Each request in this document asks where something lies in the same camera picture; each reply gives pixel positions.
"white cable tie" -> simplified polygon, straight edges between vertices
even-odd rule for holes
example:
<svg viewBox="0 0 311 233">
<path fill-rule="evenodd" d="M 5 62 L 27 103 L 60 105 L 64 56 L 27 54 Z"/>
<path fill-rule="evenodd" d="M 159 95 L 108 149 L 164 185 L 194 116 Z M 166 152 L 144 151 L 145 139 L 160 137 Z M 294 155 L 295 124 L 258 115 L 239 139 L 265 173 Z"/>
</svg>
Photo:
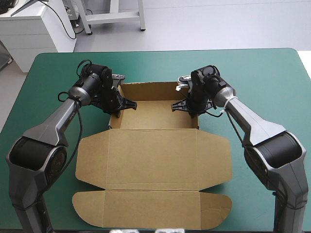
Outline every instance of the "white cable tie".
<svg viewBox="0 0 311 233">
<path fill-rule="evenodd" d="M 236 96 L 233 96 L 233 97 L 227 99 L 227 101 L 225 102 L 225 105 L 224 105 L 224 109 L 227 107 L 227 104 L 229 103 L 229 101 L 230 101 L 230 100 L 233 100 L 233 99 L 239 99 L 239 98 L 236 97 Z"/>
</svg>

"black wire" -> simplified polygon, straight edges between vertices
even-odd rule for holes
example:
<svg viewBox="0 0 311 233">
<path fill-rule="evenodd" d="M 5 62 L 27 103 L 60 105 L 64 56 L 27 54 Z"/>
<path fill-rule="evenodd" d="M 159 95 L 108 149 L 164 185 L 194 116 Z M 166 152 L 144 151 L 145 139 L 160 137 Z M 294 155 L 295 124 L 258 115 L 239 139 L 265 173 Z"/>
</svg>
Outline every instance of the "black wire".
<svg viewBox="0 0 311 233">
<path fill-rule="evenodd" d="M 81 31 L 79 31 L 78 33 L 76 33 L 76 35 L 77 35 L 77 34 L 80 34 L 80 33 L 83 32 L 83 31 L 84 31 L 84 28 L 83 28 Z"/>
<path fill-rule="evenodd" d="M 81 79 L 82 81 L 83 81 L 83 75 L 85 74 L 85 73 L 82 72 L 82 71 L 83 71 L 83 68 L 82 68 L 80 74 L 78 73 L 78 71 L 79 71 L 80 66 L 81 66 L 83 63 L 85 63 L 85 62 L 89 62 L 88 64 L 86 64 L 86 65 L 88 65 L 88 67 L 86 67 L 86 70 L 92 65 L 92 61 L 91 61 L 91 60 L 85 59 L 85 60 L 83 60 L 82 62 L 79 63 L 79 65 L 78 65 L 78 67 L 77 67 L 77 70 L 76 70 L 76 74 L 79 76 L 79 79 Z"/>
<path fill-rule="evenodd" d="M 64 28 L 64 30 L 65 30 L 67 36 L 68 36 L 70 39 L 75 40 L 75 39 L 77 38 L 77 34 L 75 33 L 75 34 L 74 34 L 74 37 L 71 37 L 71 36 L 69 35 L 69 33 L 67 32 L 67 29 L 65 28 L 65 25 L 64 25 L 62 19 L 60 18 L 60 16 L 58 15 L 58 13 L 57 13 L 52 7 L 50 7 L 49 5 L 47 5 L 45 2 L 43 2 L 43 1 L 41 1 L 41 0 L 38 0 L 38 1 L 41 2 L 42 4 L 46 5 L 47 7 L 49 7 L 49 8 L 56 14 L 56 16 L 58 17 L 59 21 L 60 21 L 61 24 L 63 25 L 63 28 Z"/>
<path fill-rule="evenodd" d="M 79 106 L 77 106 L 77 114 L 79 117 L 79 124 L 80 124 L 80 132 L 79 132 L 79 137 L 78 137 L 78 141 L 77 144 L 73 150 L 73 153 L 71 154 L 71 157 L 69 158 L 68 162 L 65 164 L 65 166 L 63 167 L 63 169 L 60 171 L 60 175 L 66 170 L 66 168 L 68 167 L 68 165 L 71 163 L 72 159 L 74 158 L 75 154 L 77 153 L 78 147 L 79 147 L 79 143 L 81 141 L 82 138 L 82 131 L 83 131 L 83 125 L 82 125 L 82 118 L 81 118 L 81 114 L 79 111 Z"/>
<path fill-rule="evenodd" d="M 60 102 L 65 102 L 66 101 L 66 100 L 60 99 L 60 96 L 63 95 L 63 94 L 67 94 L 68 95 L 68 92 L 67 91 L 62 91 L 62 92 L 58 93 L 58 95 L 57 95 L 58 101 L 60 101 Z"/>
<path fill-rule="evenodd" d="M 220 113 L 219 115 L 214 115 L 212 113 L 209 113 L 208 111 L 206 111 L 207 114 L 209 114 L 212 117 L 221 117 L 223 115 L 223 113 Z"/>
<path fill-rule="evenodd" d="M 67 94 L 67 95 L 69 96 L 69 93 L 66 92 L 66 91 L 62 91 L 62 92 L 60 92 L 60 93 L 58 94 L 58 96 L 57 96 L 57 99 L 58 99 L 59 101 L 65 102 L 65 100 L 61 100 L 61 99 L 60 99 L 60 96 L 61 96 L 62 94 Z M 66 168 L 68 167 L 68 165 L 70 164 L 70 162 L 71 162 L 72 159 L 74 158 L 75 154 L 77 153 L 77 150 L 78 150 L 78 147 L 79 147 L 79 143 L 80 143 L 81 138 L 82 138 L 82 132 L 83 132 L 82 117 L 81 117 L 81 114 L 80 114 L 80 111 L 79 111 L 79 108 L 81 107 L 81 102 L 80 102 L 80 100 L 79 100 L 78 98 L 74 98 L 74 97 L 69 97 L 69 98 L 73 99 L 73 100 L 75 101 L 75 104 L 77 105 L 77 114 L 78 114 L 78 117 L 79 117 L 80 132 L 79 132 L 79 137 L 78 137 L 77 144 L 76 144 L 76 146 L 75 146 L 75 148 L 74 148 L 74 150 L 73 150 L 73 152 L 72 152 L 72 154 L 71 154 L 69 160 L 68 160 L 67 163 L 64 165 L 63 169 L 60 171 L 59 176 L 60 176 L 61 174 L 63 174 L 63 172 L 66 170 Z"/>
</svg>

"unfolded cardboard box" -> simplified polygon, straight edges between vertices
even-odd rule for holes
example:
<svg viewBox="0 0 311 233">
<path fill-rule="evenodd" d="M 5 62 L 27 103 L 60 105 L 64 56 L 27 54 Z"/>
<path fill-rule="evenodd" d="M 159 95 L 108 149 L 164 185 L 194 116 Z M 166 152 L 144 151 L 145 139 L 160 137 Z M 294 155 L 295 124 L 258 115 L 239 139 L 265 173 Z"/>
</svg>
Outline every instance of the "unfolded cardboard box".
<svg viewBox="0 0 311 233">
<path fill-rule="evenodd" d="M 77 179 L 103 191 L 78 192 L 87 223 L 112 228 L 210 229 L 231 209 L 229 197 L 200 190 L 232 176 L 227 139 L 198 130 L 198 118 L 172 112 L 177 83 L 129 83 L 121 93 L 137 110 L 111 117 L 111 129 L 82 139 Z"/>
</svg>

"white drawer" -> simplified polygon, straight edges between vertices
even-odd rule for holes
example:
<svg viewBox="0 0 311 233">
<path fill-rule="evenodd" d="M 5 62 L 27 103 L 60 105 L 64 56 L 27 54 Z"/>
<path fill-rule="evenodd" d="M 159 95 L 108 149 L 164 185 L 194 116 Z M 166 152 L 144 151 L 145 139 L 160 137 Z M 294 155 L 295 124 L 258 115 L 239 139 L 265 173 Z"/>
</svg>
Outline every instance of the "white drawer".
<svg viewBox="0 0 311 233">
<path fill-rule="evenodd" d="M 0 41 L 8 50 L 55 48 L 49 34 L 0 35 Z"/>
<path fill-rule="evenodd" d="M 0 35 L 49 34 L 42 19 L 0 20 Z"/>
<path fill-rule="evenodd" d="M 11 56 L 14 58 L 19 68 L 23 72 L 28 72 L 33 64 L 35 57 L 44 52 L 57 52 L 56 48 L 53 49 L 16 49 L 8 50 Z"/>
</svg>

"box flap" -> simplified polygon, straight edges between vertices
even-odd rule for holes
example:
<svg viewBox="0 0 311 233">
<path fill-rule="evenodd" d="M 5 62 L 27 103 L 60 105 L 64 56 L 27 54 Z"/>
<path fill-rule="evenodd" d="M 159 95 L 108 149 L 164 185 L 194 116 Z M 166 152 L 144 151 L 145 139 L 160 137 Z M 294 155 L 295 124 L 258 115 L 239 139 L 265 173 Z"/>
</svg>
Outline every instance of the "box flap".
<svg viewBox="0 0 311 233">
<path fill-rule="evenodd" d="M 76 178 L 106 188 L 110 132 L 83 138 L 78 148 Z"/>
<path fill-rule="evenodd" d="M 211 229 L 231 209 L 225 195 L 193 191 L 79 192 L 72 202 L 84 221 L 111 228 Z"/>
<path fill-rule="evenodd" d="M 107 190 L 198 191 L 231 179 L 230 145 L 196 129 L 111 129 L 82 139 L 76 177 Z"/>
</svg>

